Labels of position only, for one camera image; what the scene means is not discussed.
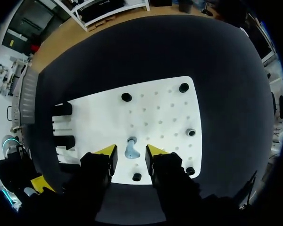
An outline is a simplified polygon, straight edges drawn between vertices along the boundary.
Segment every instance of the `black fabric surface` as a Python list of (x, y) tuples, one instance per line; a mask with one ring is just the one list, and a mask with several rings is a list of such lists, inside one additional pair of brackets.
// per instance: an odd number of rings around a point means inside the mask
[[(186, 75), (193, 79), (200, 106), (202, 164), (195, 181), (201, 196), (232, 197), (256, 170), (258, 182), (266, 168), (274, 122), (263, 65), (241, 30), (198, 16), (151, 16), (121, 23), (78, 43), (48, 65), (38, 80), (36, 122), (25, 130), (37, 170), (57, 192), (70, 176), (58, 167), (53, 105)], [(163, 221), (164, 216), (151, 186), (112, 184), (97, 220), (146, 224)]]

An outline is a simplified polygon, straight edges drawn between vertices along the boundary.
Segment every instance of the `black object on shelf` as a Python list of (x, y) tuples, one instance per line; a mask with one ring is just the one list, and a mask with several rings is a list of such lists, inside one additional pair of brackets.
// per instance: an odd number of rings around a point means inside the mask
[(208, 1), (206, 1), (206, 6), (205, 6), (205, 8), (201, 11), (203, 14), (206, 14), (206, 15), (208, 15), (208, 16), (213, 16), (213, 13), (212, 12), (210, 12), (210, 11), (208, 11)]
[(283, 96), (282, 95), (279, 98), (279, 113), (280, 113), (280, 119), (283, 119)]
[(179, 11), (184, 13), (191, 13), (194, 2), (192, 0), (178, 0)]
[(172, 0), (150, 0), (150, 3), (154, 7), (171, 6)]
[(79, 14), (82, 16), (82, 20), (87, 23), (108, 12), (121, 8), (124, 5), (124, 0), (102, 0), (83, 9), (81, 12), (79, 12)]

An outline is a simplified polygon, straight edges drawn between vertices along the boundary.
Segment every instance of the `black cylinder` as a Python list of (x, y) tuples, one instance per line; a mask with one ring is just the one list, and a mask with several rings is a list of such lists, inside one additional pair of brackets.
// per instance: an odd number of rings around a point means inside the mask
[(188, 90), (189, 90), (189, 85), (187, 83), (183, 83), (179, 87), (179, 92), (181, 93), (185, 93)]
[(193, 167), (188, 167), (185, 171), (189, 176), (192, 176), (195, 174), (195, 170)]
[(184, 13), (191, 13), (193, 4), (194, 3), (192, 0), (178, 0), (179, 11)]
[(129, 102), (132, 100), (132, 96), (129, 93), (123, 93), (122, 94), (122, 100), (125, 102)]

